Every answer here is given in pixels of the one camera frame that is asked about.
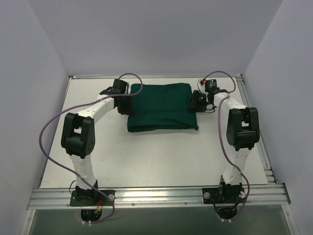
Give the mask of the green surgical drape cloth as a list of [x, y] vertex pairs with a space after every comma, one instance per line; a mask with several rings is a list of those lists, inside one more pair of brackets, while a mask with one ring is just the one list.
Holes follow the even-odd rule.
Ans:
[[196, 112], [189, 110], [192, 89], [188, 83], [166, 85], [131, 85], [132, 111], [128, 116], [128, 132], [154, 130], [198, 130]]

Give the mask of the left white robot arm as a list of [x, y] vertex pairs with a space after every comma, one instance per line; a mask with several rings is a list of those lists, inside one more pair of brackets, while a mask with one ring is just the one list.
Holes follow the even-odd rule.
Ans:
[[76, 113], [67, 113], [64, 118], [61, 147], [66, 150], [74, 171], [79, 174], [75, 192], [87, 205], [94, 205], [99, 198], [91, 163], [91, 153], [95, 147], [95, 125], [114, 108], [121, 114], [130, 113], [128, 91], [129, 83], [115, 79], [113, 85], [101, 91], [94, 102]]

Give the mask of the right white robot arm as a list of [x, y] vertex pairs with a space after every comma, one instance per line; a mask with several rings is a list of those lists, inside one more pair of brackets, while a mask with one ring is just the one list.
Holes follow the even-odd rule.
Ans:
[[[211, 110], [218, 109], [218, 135], [222, 152], [229, 164], [221, 176], [217, 196], [221, 201], [228, 202], [235, 194], [243, 191], [242, 179], [246, 160], [260, 139], [259, 114], [257, 108], [243, 105], [232, 98], [226, 90], [209, 91], [206, 94], [194, 90], [188, 109], [204, 113], [208, 110], [208, 105], [212, 106]], [[226, 139], [231, 147], [230, 156], [227, 155], [223, 143], [222, 112], [228, 115]]]

